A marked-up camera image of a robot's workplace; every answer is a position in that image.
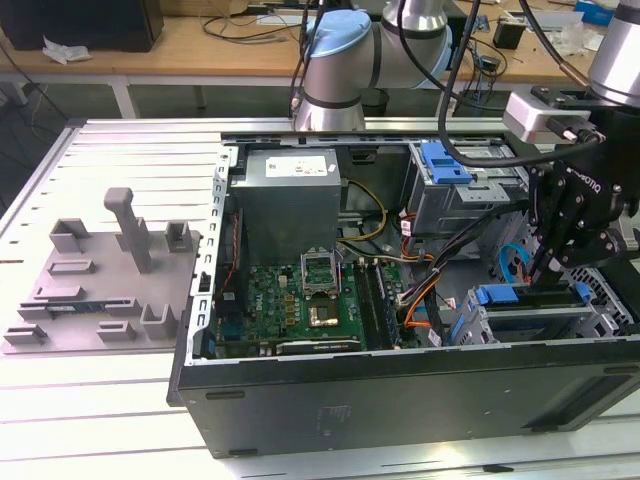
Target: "floor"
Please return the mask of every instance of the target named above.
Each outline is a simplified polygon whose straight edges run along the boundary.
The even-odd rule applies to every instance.
[[[110,87],[99,85],[50,85],[49,97],[70,118],[119,118],[120,113]],[[0,107],[0,216],[46,154],[55,140],[55,132],[65,125],[46,100],[40,101],[37,90],[28,94],[29,104],[18,108],[5,102]],[[205,87],[207,107],[197,109],[192,87],[135,86],[132,94],[145,118],[176,117],[284,117],[287,115],[289,91],[271,87],[269,95],[263,88]],[[391,90],[386,116],[427,117],[435,114],[438,92],[427,90]],[[495,92],[491,105],[504,105],[508,93]],[[380,116],[376,108],[380,95],[375,90],[363,92],[365,115]],[[458,115],[478,115],[465,107]]]

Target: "aluminum extrusion table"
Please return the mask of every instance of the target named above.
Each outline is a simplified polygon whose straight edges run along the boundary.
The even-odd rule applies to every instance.
[[[436,131],[433,119],[368,126]],[[454,119],[450,128],[504,130],[495,120]],[[126,184],[149,230],[171,219],[203,227],[215,163],[207,152],[220,132],[288,129],[284,120],[184,119],[90,121],[64,130],[0,220],[0,327],[15,319],[51,250],[47,233],[58,217],[91,218],[90,230],[114,231],[104,189]],[[70,152],[91,155],[74,162]],[[216,461],[186,409],[165,403],[171,362],[171,353],[0,358],[0,477],[450,479],[485,475],[482,467],[496,464],[515,469],[500,474],[506,480],[640,474],[640,393],[572,433]]]

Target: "wooden table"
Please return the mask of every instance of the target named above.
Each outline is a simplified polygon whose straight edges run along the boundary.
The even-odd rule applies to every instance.
[[[531,0],[532,7],[556,10],[556,4],[547,0]],[[460,1],[458,5],[467,12],[471,4]],[[490,20],[497,19],[503,10],[518,9],[517,0],[503,1],[501,6],[482,5],[480,13]],[[496,22],[491,22],[490,33],[476,32],[481,40],[491,42]],[[226,35],[248,35],[273,29],[274,26],[229,25]],[[298,29],[292,29],[298,36]],[[268,45],[240,45],[218,40],[206,35],[200,20],[195,17],[166,17],[161,37],[149,53],[124,53],[117,51],[92,51],[93,59],[60,65],[40,51],[16,51],[6,38],[0,41],[16,63],[30,77],[40,83],[107,84],[113,88],[123,118],[137,118],[138,110],[129,85],[241,85],[286,86],[298,61],[298,44],[287,32],[278,34],[283,40]],[[480,47],[481,53],[490,49]],[[533,33],[525,32],[518,50],[503,52],[509,61],[507,71],[496,83],[495,89],[511,90],[514,84],[559,84],[568,79],[557,68],[539,44]],[[587,72],[593,54],[572,59],[583,72]],[[470,61],[458,75],[457,88],[462,88],[470,78]],[[0,58],[0,83],[5,87],[24,82],[8,60]],[[16,99],[24,102],[21,90],[12,89]],[[196,90],[199,103],[204,102],[202,89]]]

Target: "desk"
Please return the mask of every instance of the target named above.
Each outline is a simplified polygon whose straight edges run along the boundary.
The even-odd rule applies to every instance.
[[[132,167],[131,144],[138,152],[160,152],[162,142],[170,141],[167,135],[178,134],[182,140],[171,146],[177,153],[194,143],[219,142],[215,132],[255,131],[257,123],[271,132],[290,131],[285,119],[102,120],[65,129],[0,220],[0,331],[13,323],[15,308],[49,255],[47,234],[59,217],[82,217],[89,231],[116,230],[103,207],[110,186],[134,190],[135,212],[150,231],[164,229],[171,219],[207,229],[212,165],[190,165],[187,175],[156,153]],[[454,118],[448,125],[452,132],[479,125],[488,133],[505,130],[500,119],[479,124]],[[367,127],[396,135],[437,129],[435,119],[368,119]],[[108,142],[125,155],[115,164],[97,155],[95,168],[67,163],[65,152],[92,142]],[[100,173],[106,166],[108,178]],[[171,353],[17,359],[0,354],[0,477],[114,480],[144,472],[153,480],[450,480],[486,475],[482,466],[490,464],[515,469],[501,473],[500,480],[620,479],[640,472],[640,392],[571,433],[216,461],[186,410],[165,403],[171,362]]]
[[[545,9],[562,8],[547,0],[532,0],[532,6]],[[467,12],[470,3],[458,2]],[[489,19],[498,18],[503,9],[517,9],[517,0],[506,0],[501,6],[482,5],[480,13]],[[230,25],[227,35],[247,35],[273,29],[273,26]],[[298,29],[292,29],[295,36]],[[282,42],[270,45],[239,45],[224,42],[202,32],[198,18],[167,17],[161,37],[149,53],[93,51],[86,62],[60,65],[40,51],[14,50],[6,38],[0,38],[13,59],[34,81],[40,83],[106,84],[113,89],[123,118],[137,118],[138,109],[129,93],[129,85],[238,85],[288,86],[298,61],[298,45],[286,32]],[[490,33],[476,36],[491,42]],[[480,51],[488,53],[486,47]],[[568,79],[557,68],[538,43],[533,33],[525,33],[516,51],[505,51],[509,67],[495,89],[511,90],[515,84],[566,84]],[[584,73],[593,60],[593,53],[572,59]],[[466,64],[458,76],[457,89],[469,79],[471,69]],[[0,83],[24,82],[4,56],[0,55]],[[16,93],[16,98],[24,98]]]

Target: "motherboard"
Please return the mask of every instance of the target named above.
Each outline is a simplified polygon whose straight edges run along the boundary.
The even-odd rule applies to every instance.
[[[402,289],[395,264],[338,262],[333,252],[252,266],[246,313],[217,321],[216,357],[392,348],[400,343],[393,304]]]

